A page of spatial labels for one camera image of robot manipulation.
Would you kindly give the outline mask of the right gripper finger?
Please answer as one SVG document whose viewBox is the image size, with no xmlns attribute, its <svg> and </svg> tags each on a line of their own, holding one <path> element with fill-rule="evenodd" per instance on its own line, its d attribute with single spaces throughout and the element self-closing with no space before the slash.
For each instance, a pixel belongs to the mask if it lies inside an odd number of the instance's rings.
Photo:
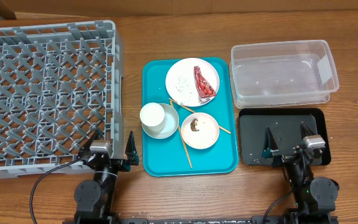
<svg viewBox="0 0 358 224">
<path fill-rule="evenodd" d="M 314 135 L 314 132 L 305 124 L 304 121 L 300 123 L 300 132 L 303 138 Z"/>
<path fill-rule="evenodd" d="M 265 129 L 265 141 L 264 147 L 262 150 L 262 157 L 263 158 L 273 158 L 278 153 L 278 146 L 275 142 L 274 136 L 267 126 Z"/>
</svg>

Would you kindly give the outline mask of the brown food scrap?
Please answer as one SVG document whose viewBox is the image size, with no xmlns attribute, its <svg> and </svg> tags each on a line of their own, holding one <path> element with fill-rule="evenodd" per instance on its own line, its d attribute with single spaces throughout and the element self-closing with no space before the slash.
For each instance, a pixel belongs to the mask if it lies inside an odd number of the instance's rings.
<svg viewBox="0 0 358 224">
<path fill-rule="evenodd" d="M 197 132 L 199 131 L 199 129 L 197 128 L 198 125 L 198 120 L 195 118 L 192 120 L 192 122 L 190 123 L 190 128 L 193 132 Z"/>
</svg>

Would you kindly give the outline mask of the white cup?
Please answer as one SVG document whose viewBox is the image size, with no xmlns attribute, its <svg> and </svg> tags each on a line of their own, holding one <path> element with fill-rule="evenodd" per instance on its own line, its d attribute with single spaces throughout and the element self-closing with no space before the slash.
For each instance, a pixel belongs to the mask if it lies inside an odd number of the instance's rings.
<svg viewBox="0 0 358 224">
<path fill-rule="evenodd" d="M 161 131 L 165 126 L 165 110 L 158 103 L 147 103 L 141 108 L 140 120 L 151 131 Z"/>
</svg>

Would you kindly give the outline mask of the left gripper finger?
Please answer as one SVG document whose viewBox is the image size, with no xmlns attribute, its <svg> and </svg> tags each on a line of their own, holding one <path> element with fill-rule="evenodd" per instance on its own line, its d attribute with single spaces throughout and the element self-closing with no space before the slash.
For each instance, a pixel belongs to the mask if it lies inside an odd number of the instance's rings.
<svg viewBox="0 0 358 224">
<path fill-rule="evenodd" d="M 133 131 L 130 132 L 126 145 L 125 154 L 127 156 L 127 163 L 131 166 L 139 165 L 139 155 L 135 146 L 135 139 Z"/>
<path fill-rule="evenodd" d="M 93 141 L 99 140 L 102 137 L 103 137 L 103 133 L 100 130 L 95 129 L 91 137 L 80 147 L 79 152 L 89 151 Z"/>
</svg>

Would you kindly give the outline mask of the small white plate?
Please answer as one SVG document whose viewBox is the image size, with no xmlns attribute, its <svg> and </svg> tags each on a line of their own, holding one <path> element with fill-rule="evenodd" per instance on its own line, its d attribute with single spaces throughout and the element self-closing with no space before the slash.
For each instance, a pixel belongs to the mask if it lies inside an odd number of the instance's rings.
<svg viewBox="0 0 358 224">
<path fill-rule="evenodd" d="M 198 120 L 199 131 L 193 132 L 190 123 Z M 187 145 L 194 149 L 207 149 L 213 146 L 219 137 L 217 121 L 207 113 L 193 113 L 185 118 L 181 124 L 181 134 Z"/>
</svg>

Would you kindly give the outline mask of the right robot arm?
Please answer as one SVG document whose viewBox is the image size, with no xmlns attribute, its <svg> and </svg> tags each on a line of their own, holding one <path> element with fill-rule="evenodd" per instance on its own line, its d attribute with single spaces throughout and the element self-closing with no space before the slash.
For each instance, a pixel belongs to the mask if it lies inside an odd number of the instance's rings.
<svg viewBox="0 0 358 224">
<path fill-rule="evenodd" d="M 335 211 L 335 201 L 339 184 L 327 177 L 315 177 L 310 164 L 319 159 L 326 142 L 321 135 L 312 132 L 307 125 L 300 123 L 302 141 L 293 148 L 293 154 L 286 156 L 279 151 L 269 127 L 265 129 L 265 143 L 262 157 L 272 159 L 273 167 L 281 167 L 285 179 L 290 183 L 289 193 L 273 202 L 264 213 L 261 223 L 298 223 L 298 224 L 335 224 L 338 217 L 331 215 Z M 289 208 L 280 218 L 270 217 L 274 206 L 290 195 L 294 196 L 296 208 Z"/>
</svg>

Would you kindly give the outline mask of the red snack wrapper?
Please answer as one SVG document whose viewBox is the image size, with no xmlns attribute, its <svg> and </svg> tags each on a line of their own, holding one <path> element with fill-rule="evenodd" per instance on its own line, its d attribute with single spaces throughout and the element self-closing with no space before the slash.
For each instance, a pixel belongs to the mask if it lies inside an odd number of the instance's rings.
<svg viewBox="0 0 358 224">
<path fill-rule="evenodd" d="M 201 69 L 199 68 L 199 66 L 194 67 L 193 73 L 194 73 L 195 87 L 198 93 L 199 102 L 206 103 L 212 97 L 216 96 L 216 91 L 205 79 L 205 77 L 202 76 Z"/>
</svg>

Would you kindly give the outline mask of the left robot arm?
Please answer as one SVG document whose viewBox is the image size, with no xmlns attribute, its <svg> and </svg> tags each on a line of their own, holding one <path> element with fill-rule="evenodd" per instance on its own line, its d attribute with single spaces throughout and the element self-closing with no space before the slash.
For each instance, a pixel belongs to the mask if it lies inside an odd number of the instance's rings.
<svg viewBox="0 0 358 224">
<path fill-rule="evenodd" d="M 93 135 L 79 150 L 80 161 L 94 170 L 91 180 L 85 180 L 75 189 L 76 213 L 74 223 L 120 223 L 119 215 L 111 211 L 111 205 L 119 172 L 129 172 L 139 164 L 133 133 L 130 133 L 125 149 L 125 159 L 112 159 L 109 141 L 100 131 Z"/>
</svg>

